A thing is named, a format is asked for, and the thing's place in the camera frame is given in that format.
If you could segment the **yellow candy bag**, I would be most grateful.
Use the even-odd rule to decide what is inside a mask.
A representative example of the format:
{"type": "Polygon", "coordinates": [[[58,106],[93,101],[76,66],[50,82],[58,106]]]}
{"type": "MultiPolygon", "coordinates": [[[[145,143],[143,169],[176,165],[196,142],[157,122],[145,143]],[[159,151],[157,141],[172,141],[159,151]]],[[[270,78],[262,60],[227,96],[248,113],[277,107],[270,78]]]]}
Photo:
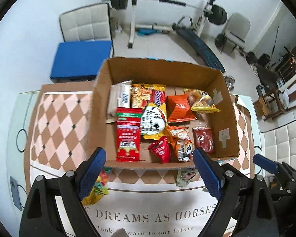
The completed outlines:
{"type": "Polygon", "coordinates": [[[102,199],[105,195],[108,195],[107,183],[109,182],[111,173],[112,173],[112,169],[109,167],[104,167],[101,170],[95,184],[93,185],[93,188],[89,196],[85,197],[82,200],[82,204],[84,206],[94,205],[100,199],[102,199]]]}

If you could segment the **white barbell rack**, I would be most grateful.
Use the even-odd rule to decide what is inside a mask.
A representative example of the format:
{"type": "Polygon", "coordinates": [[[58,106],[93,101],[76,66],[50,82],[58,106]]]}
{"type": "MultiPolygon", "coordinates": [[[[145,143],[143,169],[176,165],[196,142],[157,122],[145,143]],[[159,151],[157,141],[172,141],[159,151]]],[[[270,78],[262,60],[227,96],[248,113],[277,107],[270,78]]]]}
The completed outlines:
{"type": "Polygon", "coordinates": [[[200,36],[204,25],[220,11],[215,0],[127,0],[131,5],[128,48],[133,48],[139,28],[173,31],[173,24],[191,29],[200,36]]]}

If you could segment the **white wafer packet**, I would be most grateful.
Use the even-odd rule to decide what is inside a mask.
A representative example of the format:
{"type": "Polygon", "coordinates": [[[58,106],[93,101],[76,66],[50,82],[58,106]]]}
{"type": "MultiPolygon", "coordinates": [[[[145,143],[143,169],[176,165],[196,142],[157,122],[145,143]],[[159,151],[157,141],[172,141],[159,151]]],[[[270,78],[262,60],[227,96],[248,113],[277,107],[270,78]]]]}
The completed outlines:
{"type": "Polygon", "coordinates": [[[132,80],[112,85],[108,99],[106,123],[116,122],[117,108],[130,108],[130,93],[132,80]]]}

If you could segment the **small wooden stool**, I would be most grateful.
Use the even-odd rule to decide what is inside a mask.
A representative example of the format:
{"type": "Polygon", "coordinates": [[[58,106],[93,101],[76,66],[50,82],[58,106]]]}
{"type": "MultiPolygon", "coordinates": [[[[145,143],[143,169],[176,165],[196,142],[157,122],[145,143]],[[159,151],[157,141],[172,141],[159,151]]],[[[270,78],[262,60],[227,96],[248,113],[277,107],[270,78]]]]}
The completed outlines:
{"type": "Polygon", "coordinates": [[[284,113],[285,109],[280,101],[279,93],[278,89],[272,89],[253,102],[258,119],[274,120],[284,113]]]}

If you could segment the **yellow bread snack bag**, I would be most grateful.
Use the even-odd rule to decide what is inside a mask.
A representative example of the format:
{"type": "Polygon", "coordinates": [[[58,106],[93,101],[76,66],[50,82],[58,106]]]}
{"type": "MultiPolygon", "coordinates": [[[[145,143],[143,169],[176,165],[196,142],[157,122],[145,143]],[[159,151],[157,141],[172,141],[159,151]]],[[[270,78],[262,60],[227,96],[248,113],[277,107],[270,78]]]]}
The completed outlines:
{"type": "Polygon", "coordinates": [[[198,89],[183,89],[188,95],[188,102],[192,112],[196,113],[216,113],[220,110],[214,104],[212,97],[203,90],[198,89]]]}

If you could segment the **dark red snack packet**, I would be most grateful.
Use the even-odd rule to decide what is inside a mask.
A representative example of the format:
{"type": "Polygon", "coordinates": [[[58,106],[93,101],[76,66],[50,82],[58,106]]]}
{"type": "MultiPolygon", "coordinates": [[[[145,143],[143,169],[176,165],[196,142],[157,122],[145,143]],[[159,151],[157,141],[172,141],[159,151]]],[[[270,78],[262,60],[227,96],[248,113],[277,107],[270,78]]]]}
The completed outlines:
{"type": "Polygon", "coordinates": [[[211,127],[195,127],[192,129],[196,148],[202,148],[208,155],[214,154],[213,132],[211,127]]]}

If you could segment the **chrome dumbbell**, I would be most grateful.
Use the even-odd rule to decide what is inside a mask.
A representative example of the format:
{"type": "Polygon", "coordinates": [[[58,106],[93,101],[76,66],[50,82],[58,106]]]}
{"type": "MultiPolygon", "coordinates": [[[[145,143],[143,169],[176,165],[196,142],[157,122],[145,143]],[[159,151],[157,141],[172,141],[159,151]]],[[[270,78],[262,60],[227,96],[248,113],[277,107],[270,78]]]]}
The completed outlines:
{"type": "Polygon", "coordinates": [[[230,75],[226,75],[225,81],[226,81],[226,85],[228,87],[229,92],[232,93],[234,91],[234,84],[235,84],[234,77],[230,75]]]}

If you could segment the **orange panda snack packet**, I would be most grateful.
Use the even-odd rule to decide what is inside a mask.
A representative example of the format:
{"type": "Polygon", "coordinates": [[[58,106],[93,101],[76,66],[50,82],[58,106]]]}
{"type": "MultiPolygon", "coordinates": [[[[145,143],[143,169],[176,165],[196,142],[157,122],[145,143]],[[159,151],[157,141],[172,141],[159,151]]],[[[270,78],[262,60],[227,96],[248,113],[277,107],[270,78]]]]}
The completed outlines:
{"type": "Polygon", "coordinates": [[[187,127],[167,126],[167,132],[176,159],[179,162],[191,161],[194,145],[189,137],[189,129],[187,127]]]}

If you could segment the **grey folding chair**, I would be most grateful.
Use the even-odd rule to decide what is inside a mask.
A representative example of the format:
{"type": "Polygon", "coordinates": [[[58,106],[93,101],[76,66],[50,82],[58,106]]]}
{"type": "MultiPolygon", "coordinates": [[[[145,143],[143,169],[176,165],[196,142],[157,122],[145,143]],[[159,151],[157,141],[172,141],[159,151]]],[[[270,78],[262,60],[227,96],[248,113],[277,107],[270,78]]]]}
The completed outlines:
{"type": "Polygon", "coordinates": [[[245,48],[245,38],[250,30],[249,19],[238,12],[234,12],[229,18],[223,34],[243,49],[245,48]]]}

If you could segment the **cardboard box with blue print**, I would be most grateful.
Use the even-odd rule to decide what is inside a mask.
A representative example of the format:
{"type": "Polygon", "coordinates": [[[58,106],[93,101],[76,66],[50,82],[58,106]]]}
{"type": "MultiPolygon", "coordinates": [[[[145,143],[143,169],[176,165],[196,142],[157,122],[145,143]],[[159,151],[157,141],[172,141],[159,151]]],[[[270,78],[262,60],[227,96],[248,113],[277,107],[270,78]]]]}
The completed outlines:
{"type": "Polygon", "coordinates": [[[106,123],[106,111],[111,86],[125,80],[133,80],[136,84],[166,85],[167,94],[176,91],[181,94],[184,88],[206,91],[220,110],[209,115],[215,149],[215,153],[211,156],[212,160],[227,161],[239,156],[240,141],[234,103],[220,70],[167,60],[114,57],[102,64],[95,80],[90,127],[84,145],[87,157],[91,157],[96,148],[101,147],[106,152],[107,167],[156,170],[194,166],[193,162],[159,163],[147,150],[148,140],[141,143],[138,162],[116,161],[116,125],[106,123]]]}

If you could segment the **wooden chair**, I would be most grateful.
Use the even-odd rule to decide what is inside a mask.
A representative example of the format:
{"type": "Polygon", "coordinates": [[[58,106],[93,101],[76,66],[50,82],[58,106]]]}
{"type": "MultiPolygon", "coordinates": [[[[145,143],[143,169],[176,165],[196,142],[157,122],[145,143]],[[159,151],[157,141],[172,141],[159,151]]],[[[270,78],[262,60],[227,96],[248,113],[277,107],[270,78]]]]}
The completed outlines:
{"type": "Polygon", "coordinates": [[[292,104],[296,102],[296,80],[288,88],[286,88],[284,92],[279,93],[279,99],[280,110],[283,113],[296,109],[296,104],[292,106],[292,104]]]}

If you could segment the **white padded chair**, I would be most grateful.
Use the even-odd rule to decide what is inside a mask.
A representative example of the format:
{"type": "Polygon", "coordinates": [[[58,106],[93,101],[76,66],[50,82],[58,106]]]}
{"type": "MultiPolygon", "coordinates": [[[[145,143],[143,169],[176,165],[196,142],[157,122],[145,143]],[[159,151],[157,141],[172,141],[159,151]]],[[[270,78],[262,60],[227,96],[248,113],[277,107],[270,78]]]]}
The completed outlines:
{"type": "Polygon", "coordinates": [[[264,157],[279,163],[286,162],[296,170],[296,120],[260,132],[260,141],[264,157]]]}
{"type": "Polygon", "coordinates": [[[63,40],[112,41],[110,6],[96,3],[60,14],[59,24],[63,40]]]}

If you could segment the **small red triangular packet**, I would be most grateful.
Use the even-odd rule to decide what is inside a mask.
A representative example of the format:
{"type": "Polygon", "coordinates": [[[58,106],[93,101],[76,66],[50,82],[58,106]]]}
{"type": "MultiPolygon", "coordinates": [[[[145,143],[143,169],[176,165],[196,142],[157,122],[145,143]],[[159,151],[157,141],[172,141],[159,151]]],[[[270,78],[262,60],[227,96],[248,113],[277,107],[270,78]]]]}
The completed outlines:
{"type": "Polygon", "coordinates": [[[170,149],[166,136],[162,136],[159,140],[151,143],[148,150],[155,154],[160,159],[162,164],[169,163],[170,161],[170,149]]]}

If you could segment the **blue smartphone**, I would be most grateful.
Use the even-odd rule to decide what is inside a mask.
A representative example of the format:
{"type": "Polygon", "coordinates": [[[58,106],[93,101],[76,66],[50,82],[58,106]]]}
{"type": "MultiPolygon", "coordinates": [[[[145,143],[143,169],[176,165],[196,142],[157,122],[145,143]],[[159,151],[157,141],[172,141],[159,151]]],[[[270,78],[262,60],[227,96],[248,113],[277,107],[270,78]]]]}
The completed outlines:
{"type": "Polygon", "coordinates": [[[9,177],[10,179],[10,188],[11,188],[11,195],[13,199],[13,203],[15,207],[17,207],[20,211],[23,210],[21,205],[20,195],[19,195],[19,187],[17,181],[13,177],[9,177]]]}

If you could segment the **white padded chair left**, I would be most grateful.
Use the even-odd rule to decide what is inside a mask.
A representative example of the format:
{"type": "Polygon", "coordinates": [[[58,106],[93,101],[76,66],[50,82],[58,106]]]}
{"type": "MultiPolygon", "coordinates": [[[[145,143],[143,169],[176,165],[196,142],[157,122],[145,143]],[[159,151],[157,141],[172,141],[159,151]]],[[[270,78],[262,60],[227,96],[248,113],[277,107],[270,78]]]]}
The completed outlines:
{"type": "Polygon", "coordinates": [[[60,14],[59,24],[63,40],[112,41],[110,6],[96,3],[60,14]]]}

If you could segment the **white panda snack packet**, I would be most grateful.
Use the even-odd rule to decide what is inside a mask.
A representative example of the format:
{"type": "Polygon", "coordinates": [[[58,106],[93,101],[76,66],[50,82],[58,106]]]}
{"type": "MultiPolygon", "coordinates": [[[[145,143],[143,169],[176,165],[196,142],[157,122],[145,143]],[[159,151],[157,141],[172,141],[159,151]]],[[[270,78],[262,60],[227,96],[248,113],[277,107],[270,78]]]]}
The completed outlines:
{"type": "Polygon", "coordinates": [[[197,181],[199,179],[198,170],[193,168],[182,168],[177,170],[176,186],[186,187],[191,181],[197,181]]]}

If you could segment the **white padded chair right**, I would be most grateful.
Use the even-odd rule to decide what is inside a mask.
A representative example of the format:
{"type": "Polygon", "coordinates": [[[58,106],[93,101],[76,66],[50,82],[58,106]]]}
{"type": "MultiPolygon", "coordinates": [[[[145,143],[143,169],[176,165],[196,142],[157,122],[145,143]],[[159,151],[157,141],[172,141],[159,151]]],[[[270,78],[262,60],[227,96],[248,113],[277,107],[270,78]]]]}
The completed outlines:
{"type": "Polygon", "coordinates": [[[279,163],[286,162],[296,170],[296,120],[260,132],[260,141],[264,157],[279,163]]]}

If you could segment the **checkered brown table mat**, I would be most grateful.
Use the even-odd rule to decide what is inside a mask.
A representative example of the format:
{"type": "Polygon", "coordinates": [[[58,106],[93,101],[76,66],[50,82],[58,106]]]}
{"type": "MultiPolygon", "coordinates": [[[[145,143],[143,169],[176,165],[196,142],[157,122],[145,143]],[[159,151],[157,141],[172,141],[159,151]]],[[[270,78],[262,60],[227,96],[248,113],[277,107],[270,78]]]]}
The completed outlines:
{"type": "MultiPolygon", "coordinates": [[[[24,152],[26,188],[35,178],[63,176],[86,159],[91,82],[43,85],[34,94],[24,152]]],[[[112,167],[108,195],[85,210],[102,236],[197,236],[216,206],[201,177],[176,186],[177,170],[112,167]]]]}

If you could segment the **black dumbbell on floor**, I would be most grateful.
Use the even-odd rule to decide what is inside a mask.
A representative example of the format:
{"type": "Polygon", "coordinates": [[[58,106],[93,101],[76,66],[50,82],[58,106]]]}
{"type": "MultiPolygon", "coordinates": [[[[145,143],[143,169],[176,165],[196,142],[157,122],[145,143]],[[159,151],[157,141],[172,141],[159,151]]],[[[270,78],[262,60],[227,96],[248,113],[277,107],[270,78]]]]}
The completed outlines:
{"type": "MultiPolygon", "coordinates": [[[[218,36],[215,38],[215,46],[218,48],[219,52],[222,53],[227,41],[231,41],[230,39],[227,39],[227,37],[224,34],[218,34],[218,36]]],[[[239,54],[245,58],[246,62],[251,65],[254,63],[257,63],[258,58],[255,55],[255,53],[253,51],[249,51],[248,53],[244,51],[244,49],[242,47],[240,47],[239,45],[237,45],[236,43],[233,43],[234,47],[232,49],[232,51],[234,51],[236,48],[238,49],[239,54]]]]}

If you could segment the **blue seat cushion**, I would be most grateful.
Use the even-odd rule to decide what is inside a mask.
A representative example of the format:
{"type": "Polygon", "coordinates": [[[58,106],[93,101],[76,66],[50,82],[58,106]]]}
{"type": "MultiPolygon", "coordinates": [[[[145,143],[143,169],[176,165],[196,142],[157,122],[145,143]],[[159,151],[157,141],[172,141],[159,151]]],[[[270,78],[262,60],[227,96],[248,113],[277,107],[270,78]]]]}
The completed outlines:
{"type": "Polygon", "coordinates": [[[75,41],[58,45],[52,80],[95,79],[103,62],[114,54],[112,41],[75,41]]]}

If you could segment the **long red snack packet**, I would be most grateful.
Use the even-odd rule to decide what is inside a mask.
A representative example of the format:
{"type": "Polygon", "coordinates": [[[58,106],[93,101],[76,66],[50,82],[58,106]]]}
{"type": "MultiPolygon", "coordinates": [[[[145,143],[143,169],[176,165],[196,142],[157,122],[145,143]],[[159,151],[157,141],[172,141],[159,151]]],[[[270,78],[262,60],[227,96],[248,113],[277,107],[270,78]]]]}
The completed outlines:
{"type": "Polygon", "coordinates": [[[117,108],[116,160],[139,162],[141,143],[141,108],[117,108]]]}

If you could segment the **yellow red noodle packet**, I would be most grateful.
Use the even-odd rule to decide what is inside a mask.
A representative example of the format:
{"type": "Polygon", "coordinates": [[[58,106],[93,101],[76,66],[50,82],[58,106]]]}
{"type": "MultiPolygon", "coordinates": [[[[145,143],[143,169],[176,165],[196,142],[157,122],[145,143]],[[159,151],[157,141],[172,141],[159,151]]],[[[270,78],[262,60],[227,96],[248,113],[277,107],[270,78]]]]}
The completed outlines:
{"type": "Polygon", "coordinates": [[[132,84],[131,107],[142,109],[141,135],[146,140],[158,140],[166,135],[166,86],[132,84]]]}

